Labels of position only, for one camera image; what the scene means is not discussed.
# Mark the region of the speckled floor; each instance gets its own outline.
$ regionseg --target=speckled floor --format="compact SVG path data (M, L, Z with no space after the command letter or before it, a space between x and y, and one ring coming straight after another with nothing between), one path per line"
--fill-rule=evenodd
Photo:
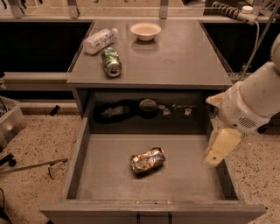
M71 159L80 128L78 115L25 115L28 125L1 153L11 152L17 167L59 158ZM230 155L245 201L264 204L267 213L250 224L280 223L280 136L252 133ZM9 169L5 164L1 170ZM55 179L47 166L0 176L6 213L14 224L46 224L41 204L60 199L67 164L56 164Z

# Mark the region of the white bowl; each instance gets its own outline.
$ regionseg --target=white bowl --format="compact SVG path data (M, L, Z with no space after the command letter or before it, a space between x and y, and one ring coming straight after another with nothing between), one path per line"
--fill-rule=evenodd
M137 35L138 39L142 41L149 41L154 39L154 37L160 33L161 28L157 24L152 23L139 23L133 24L130 30Z

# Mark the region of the plastic bottle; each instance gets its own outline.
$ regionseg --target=plastic bottle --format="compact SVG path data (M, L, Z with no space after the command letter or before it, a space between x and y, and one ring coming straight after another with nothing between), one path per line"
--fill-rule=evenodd
M96 54L104 47L108 46L114 41L114 38L117 37L118 30L116 28L103 29L98 31L94 35L89 36L85 39L83 46L85 48L85 52L89 54Z

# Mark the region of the plastic bin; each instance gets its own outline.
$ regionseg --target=plastic bin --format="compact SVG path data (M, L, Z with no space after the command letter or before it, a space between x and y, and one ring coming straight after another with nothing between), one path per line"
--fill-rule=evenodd
M19 106L19 101L3 96L0 96L0 98L8 108L8 112L0 117L0 148L3 149L21 129L26 127L26 121Z

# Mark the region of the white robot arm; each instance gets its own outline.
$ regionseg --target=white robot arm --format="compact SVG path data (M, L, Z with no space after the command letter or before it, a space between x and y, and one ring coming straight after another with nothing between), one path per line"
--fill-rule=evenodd
M211 166L235 148L242 133L263 126L280 111L280 34L271 48L271 59L224 94L206 99L218 108L217 117L226 126L209 142L205 162Z

